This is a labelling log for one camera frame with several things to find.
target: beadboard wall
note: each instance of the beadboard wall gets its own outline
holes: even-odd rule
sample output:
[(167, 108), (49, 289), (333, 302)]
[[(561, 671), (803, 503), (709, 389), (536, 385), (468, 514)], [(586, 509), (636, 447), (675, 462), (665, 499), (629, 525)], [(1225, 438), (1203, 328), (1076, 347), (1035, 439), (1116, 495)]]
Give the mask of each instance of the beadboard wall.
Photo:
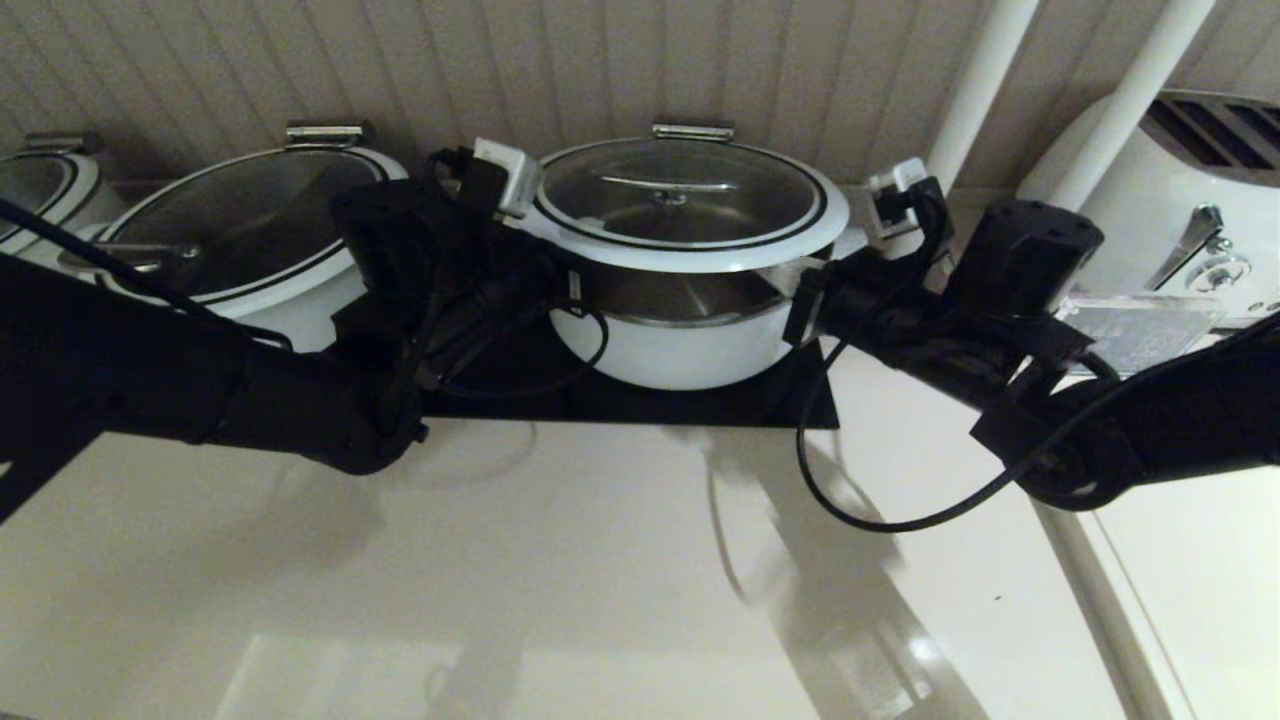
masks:
[[(1043, 0), (959, 184), (1011, 187), (1124, 72), (1162, 0)], [(0, 0), (0, 146), (99, 129), (173, 178), (361, 117), (416, 164), (724, 118), (854, 182), (923, 155), (980, 0)], [(1174, 86), (1280, 100), (1280, 3), (1219, 0)]]

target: toaster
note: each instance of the toaster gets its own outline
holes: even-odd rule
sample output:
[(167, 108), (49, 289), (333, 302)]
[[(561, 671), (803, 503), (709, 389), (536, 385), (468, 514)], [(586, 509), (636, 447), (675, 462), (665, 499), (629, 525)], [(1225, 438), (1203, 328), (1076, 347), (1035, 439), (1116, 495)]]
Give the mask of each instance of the toaster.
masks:
[[(1107, 101), (1068, 127), (1019, 197), (1050, 197)], [(1280, 108), (1158, 94), (1080, 213), (1106, 242), (1074, 292), (1213, 299), (1225, 328), (1280, 310)]]

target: white pipe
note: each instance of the white pipe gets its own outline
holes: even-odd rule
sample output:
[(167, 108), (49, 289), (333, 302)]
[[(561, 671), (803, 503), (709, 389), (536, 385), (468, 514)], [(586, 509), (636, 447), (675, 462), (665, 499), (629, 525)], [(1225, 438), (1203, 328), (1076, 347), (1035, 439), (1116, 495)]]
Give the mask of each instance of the white pipe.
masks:
[(943, 193), (951, 192), (969, 156), (1038, 4), (1039, 0), (996, 0), (987, 14), (925, 164)]
[(1098, 124), (1050, 195), (1051, 205), (1068, 210), (1084, 205), (1212, 9), (1213, 0), (1169, 0)]

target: black mat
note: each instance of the black mat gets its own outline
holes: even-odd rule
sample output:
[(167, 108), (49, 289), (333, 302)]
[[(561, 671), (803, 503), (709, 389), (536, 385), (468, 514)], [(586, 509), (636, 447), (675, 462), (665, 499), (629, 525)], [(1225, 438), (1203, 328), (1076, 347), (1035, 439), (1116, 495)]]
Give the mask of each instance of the black mat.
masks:
[[(486, 350), (454, 382), (468, 389), (512, 389), (554, 380), (581, 364), (556, 336), (550, 320), (544, 319)], [(794, 428), (803, 396), (812, 378), (820, 372), (820, 351), (810, 345), (791, 352), (754, 378), (714, 389), (648, 389), (593, 372), (558, 392), (518, 400), (481, 401), (430, 393), (425, 414), (436, 418)], [(840, 427), (826, 379), (822, 380), (809, 425), (819, 429)]]

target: toaster lever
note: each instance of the toaster lever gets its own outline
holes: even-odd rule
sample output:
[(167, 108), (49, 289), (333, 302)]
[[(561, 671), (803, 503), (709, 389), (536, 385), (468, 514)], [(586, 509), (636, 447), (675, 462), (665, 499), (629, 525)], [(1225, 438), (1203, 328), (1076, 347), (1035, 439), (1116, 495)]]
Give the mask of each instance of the toaster lever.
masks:
[(1197, 252), (1204, 249), (1204, 245), (1211, 240), (1216, 238), (1219, 233), (1222, 232), (1222, 211), (1217, 205), (1212, 202), (1203, 202), (1197, 205), (1192, 210), (1192, 219), (1187, 223), (1187, 229), (1183, 232), (1181, 240), (1174, 246), (1172, 252), (1169, 258), (1160, 265), (1156, 274), (1152, 275), (1144, 290), (1156, 291), (1160, 290), (1181, 270)]

